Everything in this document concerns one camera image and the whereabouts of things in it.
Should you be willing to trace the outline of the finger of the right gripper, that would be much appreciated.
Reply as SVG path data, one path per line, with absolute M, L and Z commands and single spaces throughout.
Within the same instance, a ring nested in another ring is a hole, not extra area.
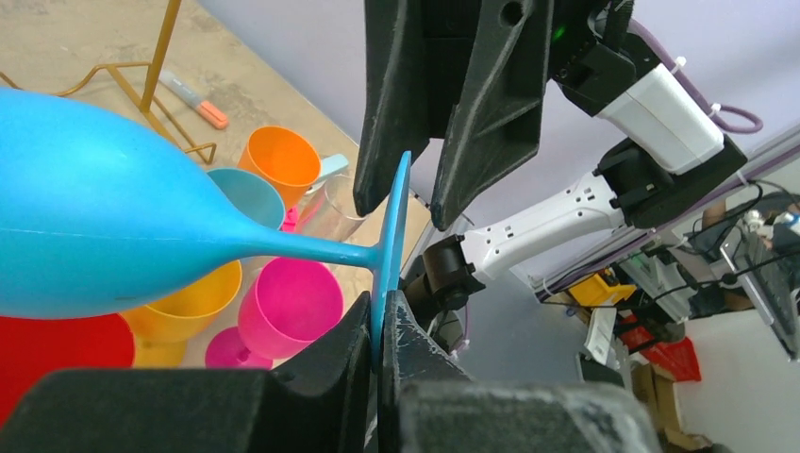
M 431 195 L 437 229 L 449 228 L 480 194 L 537 154 L 553 12 L 551 1 L 482 3 Z
M 358 215 L 388 196 L 406 151 L 427 146 L 425 44 L 420 1 L 366 1 L 366 107 L 353 197 Z

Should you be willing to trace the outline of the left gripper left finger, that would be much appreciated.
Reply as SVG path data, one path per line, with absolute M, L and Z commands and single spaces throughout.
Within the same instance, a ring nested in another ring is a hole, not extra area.
M 370 296 L 274 371 L 72 369 L 46 376 L 1 430 L 5 452 L 359 452 Z

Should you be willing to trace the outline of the pink highlighter marker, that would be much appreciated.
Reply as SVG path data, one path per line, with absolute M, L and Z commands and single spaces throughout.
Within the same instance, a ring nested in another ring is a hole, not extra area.
M 292 207 L 285 213 L 284 221 L 280 227 L 281 231 L 293 233 L 297 228 L 299 212 L 297 207 Z

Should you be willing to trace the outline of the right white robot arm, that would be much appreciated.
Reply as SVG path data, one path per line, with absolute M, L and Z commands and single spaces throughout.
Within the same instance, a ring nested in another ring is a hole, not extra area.
M 629 1 L 368 1 L 366 108 L 354 183 L 358 213 L 389 174 L 442 141 L 429 211 L 445 231 L 538 152 L 545 87 L 624 138 L 561 192 L 491 226 L 444 238 L 404 281 L 432 318 L 514 265 L 604 229 L 673 221 L 746 163 Z

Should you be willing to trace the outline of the clear wine glass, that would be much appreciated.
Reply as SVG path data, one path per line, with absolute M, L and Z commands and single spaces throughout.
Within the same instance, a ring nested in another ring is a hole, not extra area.
M 304 206 L 296 231 L 305 236 L 345 242 L 366 220 L 357 213 L 353 185 L 351 176 L 330 177 Z

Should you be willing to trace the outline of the orange wine glass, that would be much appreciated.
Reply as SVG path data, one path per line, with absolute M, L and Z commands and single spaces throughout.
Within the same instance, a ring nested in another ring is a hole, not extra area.
M 238 167 L 270 182 L 286 210 L 293 208 L 321 173 L 321 159 L 301 135 L 282 126 L 263 126 L 248 138 Z

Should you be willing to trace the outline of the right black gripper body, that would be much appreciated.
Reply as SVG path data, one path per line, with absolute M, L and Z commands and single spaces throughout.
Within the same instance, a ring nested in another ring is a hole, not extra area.
M 545 85 L 603 1 L 427 1 L 430 138 L 537 138 Z

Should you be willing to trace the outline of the blue wine glass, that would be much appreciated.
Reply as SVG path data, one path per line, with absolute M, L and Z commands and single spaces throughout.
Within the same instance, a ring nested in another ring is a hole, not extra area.
M 286 208 L 274 186 L 256 174 L 239 168 L 215 168 L 207 175 L 243 214 L 264 227 L 280 229 Z
M 1 91 L 1 312 L 74 319 L 130 310 L 233 260 L 288 257 L 374 277 L 372 356 L 398 287 L 410 153 L 399 160 L 381 236 L 336 243 L 262 226 L 153 129 L 69 98 Z

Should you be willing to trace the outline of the yellow wine glass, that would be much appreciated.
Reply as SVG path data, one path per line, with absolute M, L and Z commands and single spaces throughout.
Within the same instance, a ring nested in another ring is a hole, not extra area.
M 198 335 L 235 299 L 243 269 L 231 261 L 189 286 L 121 313 L 135 337 L 136 368 L 177 367 L 188 340 Z

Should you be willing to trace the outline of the red wine glass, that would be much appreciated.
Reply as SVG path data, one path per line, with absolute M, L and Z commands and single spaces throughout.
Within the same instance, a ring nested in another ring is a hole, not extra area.
M 1 319 L 1 421 L 45 375 L 81 367 L 130 367 L 135 340 L 118 314 L 68 320 Z

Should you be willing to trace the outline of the small orange-capped tube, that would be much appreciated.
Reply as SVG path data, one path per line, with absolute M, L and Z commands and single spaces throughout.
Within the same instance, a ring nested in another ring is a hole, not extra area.
M 224 130 L 228 127 L 227 116 L 205 97 L 178 79 L 173 72 L 162 69 L 158 75 L 158 81 L 214 128 Z

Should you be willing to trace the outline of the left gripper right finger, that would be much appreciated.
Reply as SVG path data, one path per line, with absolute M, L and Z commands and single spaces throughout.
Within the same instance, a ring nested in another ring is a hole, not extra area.
M 404 294 L 384 307 L 381 452 L 659 452 L 647 410 L 607 383 L 474 381 L 425 333 Z

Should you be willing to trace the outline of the magenta wine glass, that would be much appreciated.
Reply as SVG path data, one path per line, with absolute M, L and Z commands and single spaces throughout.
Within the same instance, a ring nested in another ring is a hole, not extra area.
M 275 258 L 242 299 L 238 324 L 208 344 L 208 368 L 271 369 L 325 335 L 342 319 L 342 288 L 318 261 Z

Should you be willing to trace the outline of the light blue stapler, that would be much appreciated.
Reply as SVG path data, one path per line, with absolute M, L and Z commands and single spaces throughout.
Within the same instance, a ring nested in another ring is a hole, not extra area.
M 308 190 L 310 192 L 318 190 L 331 177 L 344 173 L 348 166 L 349 160 L 343 154 L 336 154 L 321 159 L 320 174 Z

